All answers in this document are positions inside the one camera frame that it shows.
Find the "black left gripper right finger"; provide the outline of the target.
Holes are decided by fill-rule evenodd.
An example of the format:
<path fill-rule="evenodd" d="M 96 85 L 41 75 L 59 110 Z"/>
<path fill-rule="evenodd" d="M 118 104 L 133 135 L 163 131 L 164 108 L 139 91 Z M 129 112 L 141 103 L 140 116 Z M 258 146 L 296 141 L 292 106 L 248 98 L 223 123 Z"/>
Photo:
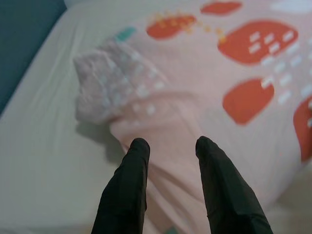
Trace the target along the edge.
<path fill-rule="evenodd" d="M 195 145 L 202 188 L 213 234 L 271 234 L 262 207 L 225 152 L 201 136 Z"/>

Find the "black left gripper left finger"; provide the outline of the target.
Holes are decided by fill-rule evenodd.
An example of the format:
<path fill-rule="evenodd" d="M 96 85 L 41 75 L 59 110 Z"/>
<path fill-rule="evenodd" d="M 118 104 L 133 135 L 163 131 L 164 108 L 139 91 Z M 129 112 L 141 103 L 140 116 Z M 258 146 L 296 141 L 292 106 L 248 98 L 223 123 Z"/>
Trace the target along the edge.
<path fill-rule="evenodd" d="M 135 138 L 103 190 L 91 233 L 143 233 L 150 146 Z"/>

